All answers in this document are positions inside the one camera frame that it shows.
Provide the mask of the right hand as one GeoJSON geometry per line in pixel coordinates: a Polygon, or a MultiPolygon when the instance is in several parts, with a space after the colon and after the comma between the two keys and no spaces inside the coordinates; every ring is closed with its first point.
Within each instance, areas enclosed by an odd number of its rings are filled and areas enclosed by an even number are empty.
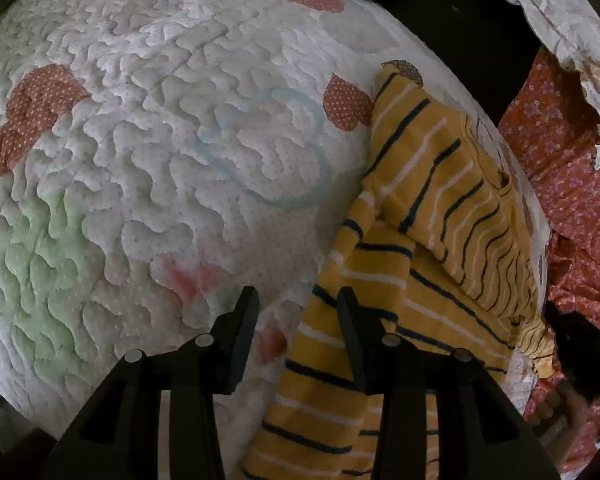
{"type": "Polygon", "coordinates": [[[527,424],[555,464],[561,464],[586,424],[590,406],[570,382],[561,382],[547,393],[527,424]]]}

